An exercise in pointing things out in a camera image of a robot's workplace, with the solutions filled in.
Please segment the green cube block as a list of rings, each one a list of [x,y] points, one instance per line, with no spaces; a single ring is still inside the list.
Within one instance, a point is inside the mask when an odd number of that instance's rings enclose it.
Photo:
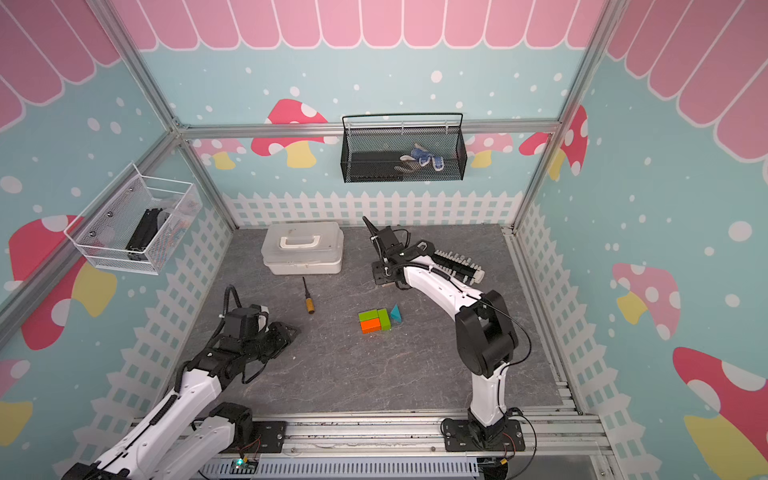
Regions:
[[[378,310],[370,310],[366,312],[362,312],[358,314],[358,319],[361,323],[366,322],[378,322],[379,321],[379,311]]]

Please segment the teal triangle block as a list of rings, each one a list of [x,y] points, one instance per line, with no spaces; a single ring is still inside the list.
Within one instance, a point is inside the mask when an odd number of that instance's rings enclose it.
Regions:
[[[402,322],[402,315],[398,305],[395,305],[389,313],[390,319],[395,323]]]

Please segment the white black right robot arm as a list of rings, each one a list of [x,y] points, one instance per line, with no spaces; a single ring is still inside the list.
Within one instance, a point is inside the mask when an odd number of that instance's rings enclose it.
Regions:
[[[458,355],[472,374],[467,433],[475,446],[490,449],[507,433],[506,376],[519,346],[503,297],[476,289],[482,270],[439,253],[429,241],[407,245],[389,231],[370,240],[378,255],[372,264],[378,284],[416,289],[454,321]]]

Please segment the orange cube block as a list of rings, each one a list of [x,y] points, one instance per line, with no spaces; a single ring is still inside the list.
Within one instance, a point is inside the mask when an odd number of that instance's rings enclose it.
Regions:
[[[362,321],[360,327],[363,334],[370,334],[382,330],[381,322],[378,318]]]

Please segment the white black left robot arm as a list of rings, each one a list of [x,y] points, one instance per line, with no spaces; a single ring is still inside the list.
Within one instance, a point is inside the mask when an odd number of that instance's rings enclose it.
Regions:
[[[65,479],[189,479],[221,452],[244,457],[280,452],[283,422],[256,422],[232,402],[209,405],[254,361],[266,364],[293,343],[299,330],[282,322],[249,339],[217,335],[183,364],[164,399],[139,424],[90,464],[76,463]]]

